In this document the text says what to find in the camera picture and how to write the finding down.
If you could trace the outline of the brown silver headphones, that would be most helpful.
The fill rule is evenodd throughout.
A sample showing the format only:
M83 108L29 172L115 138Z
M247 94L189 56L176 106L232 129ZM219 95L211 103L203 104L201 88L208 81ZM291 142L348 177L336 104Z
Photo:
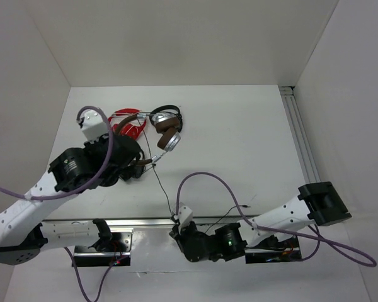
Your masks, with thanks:
M155 164L161 158L163 158L168 152L174 150L177 144L181 140L180 132L183 128L183 121L179 112L172 113L165 111L164 109L158 111L143 112L139 111L124 118L114 129L114 133L119 135L125 128L126 124L136 120L146 121L149 119L151 125L155 128L158 134L162 134L162 137L157 143L157 147L163 152L161 155L150 156L149 159L135 160L134 164L138 166L145 166L149 164Z

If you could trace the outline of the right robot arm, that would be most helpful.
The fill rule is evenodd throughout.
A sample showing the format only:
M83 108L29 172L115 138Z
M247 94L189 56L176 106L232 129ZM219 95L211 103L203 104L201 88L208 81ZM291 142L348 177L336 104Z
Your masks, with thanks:
M315 182L299 188L299 195L282 206L222 226L207 235L197 229L193 211L182 206L169 235L190 262L230 261L245 255L247 248L262 241L270 247L309 225L330 226L350 219L346 205L331 182Z

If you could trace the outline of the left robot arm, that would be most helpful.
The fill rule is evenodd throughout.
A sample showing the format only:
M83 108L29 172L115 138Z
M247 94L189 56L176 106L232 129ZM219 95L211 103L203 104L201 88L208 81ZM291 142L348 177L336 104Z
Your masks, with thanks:
M63 151L42 178L26 194L0 213L0 263L15 266L49 249L86 246L104 251L113 235L101 218L82 223L46 223L44 220L64 203L87 188L85 184L100 170L108 150L102 135L84 147Z

